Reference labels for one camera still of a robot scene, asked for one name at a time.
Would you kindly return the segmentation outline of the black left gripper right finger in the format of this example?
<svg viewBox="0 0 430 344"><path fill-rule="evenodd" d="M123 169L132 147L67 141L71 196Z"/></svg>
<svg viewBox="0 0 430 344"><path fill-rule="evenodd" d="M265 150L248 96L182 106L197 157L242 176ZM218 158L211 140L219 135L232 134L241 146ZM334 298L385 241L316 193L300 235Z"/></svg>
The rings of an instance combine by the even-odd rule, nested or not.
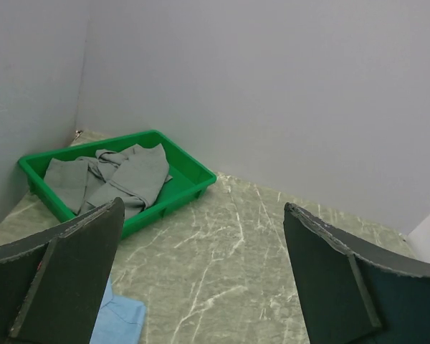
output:
<svg viewBox="0 0 430 344"><path fill-rule="evenodd" d="M430 343L430 264L285 204L284 232L311 343Z"/></svg>

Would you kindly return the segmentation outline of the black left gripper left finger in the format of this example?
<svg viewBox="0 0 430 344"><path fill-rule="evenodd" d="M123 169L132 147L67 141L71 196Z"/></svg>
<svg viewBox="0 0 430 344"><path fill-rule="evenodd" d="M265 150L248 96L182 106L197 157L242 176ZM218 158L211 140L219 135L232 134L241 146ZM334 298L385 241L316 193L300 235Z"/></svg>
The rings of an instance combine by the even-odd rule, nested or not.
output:
<svg viewBox="0 0 430 344"><path fill-rule="evenodd" d="M0 246L0 343L88 343L117 251L116 198Z"/></svg>

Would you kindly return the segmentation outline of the grey long sleeve shirt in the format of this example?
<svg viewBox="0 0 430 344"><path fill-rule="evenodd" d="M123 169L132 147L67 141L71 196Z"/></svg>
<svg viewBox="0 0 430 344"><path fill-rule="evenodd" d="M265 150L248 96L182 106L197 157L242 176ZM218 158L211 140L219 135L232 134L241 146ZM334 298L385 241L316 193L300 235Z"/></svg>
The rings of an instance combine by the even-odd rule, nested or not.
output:
<svg viewBox="0 0 430 344"><path fill-rule="evenodd" d="M125 219L150 208L171 180L164 147L135 144L121 152L100 149L73 161L53 158L44 182L74 214L80 215L120 198Z"/></svg>

